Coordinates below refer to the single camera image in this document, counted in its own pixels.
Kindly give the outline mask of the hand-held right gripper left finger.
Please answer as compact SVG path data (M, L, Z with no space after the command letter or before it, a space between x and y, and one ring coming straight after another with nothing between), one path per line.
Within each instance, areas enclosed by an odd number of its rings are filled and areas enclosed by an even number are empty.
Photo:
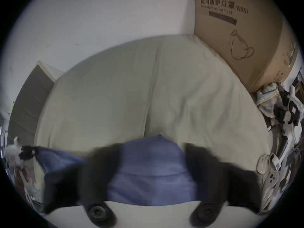
M106 204L108 185L121 161L121 144L97 148L83 162L44 176L44 213L80 204L94 225L115 225Z

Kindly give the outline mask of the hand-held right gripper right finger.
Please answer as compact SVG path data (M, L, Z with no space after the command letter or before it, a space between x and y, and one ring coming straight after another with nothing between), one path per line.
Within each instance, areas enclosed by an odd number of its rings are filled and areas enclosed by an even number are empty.
M185 162L200 201L190 216L192 226L213 224L226 202L260 212L262 190L256 172L221 162L208 149L191 143L185 144Z

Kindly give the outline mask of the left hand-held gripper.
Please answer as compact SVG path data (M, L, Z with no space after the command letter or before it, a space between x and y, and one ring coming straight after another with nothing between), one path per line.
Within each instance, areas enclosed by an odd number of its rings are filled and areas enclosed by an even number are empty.
M23 160L30 160L38 156L39 149L39 146L22 146L19 137L15 137L13 144L6 146L6 162L10 168L23 168Z

